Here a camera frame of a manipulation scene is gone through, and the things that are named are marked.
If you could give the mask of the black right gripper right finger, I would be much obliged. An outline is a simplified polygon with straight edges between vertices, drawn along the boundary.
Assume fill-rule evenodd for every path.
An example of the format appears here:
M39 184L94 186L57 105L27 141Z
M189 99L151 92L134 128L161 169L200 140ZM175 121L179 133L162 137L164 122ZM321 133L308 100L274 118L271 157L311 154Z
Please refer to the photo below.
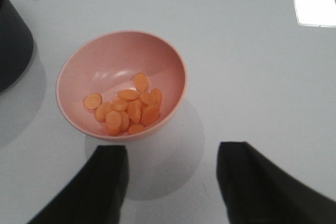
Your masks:
M216 176L230 223L335 223L335 201L247 142L221 142Z

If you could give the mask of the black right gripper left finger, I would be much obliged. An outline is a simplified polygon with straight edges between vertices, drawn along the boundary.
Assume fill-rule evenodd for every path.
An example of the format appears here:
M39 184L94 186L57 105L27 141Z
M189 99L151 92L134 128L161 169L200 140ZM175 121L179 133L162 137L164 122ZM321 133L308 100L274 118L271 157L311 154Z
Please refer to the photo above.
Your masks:
M125 146L98 146L85 166L30 223L119 223L129 181Z

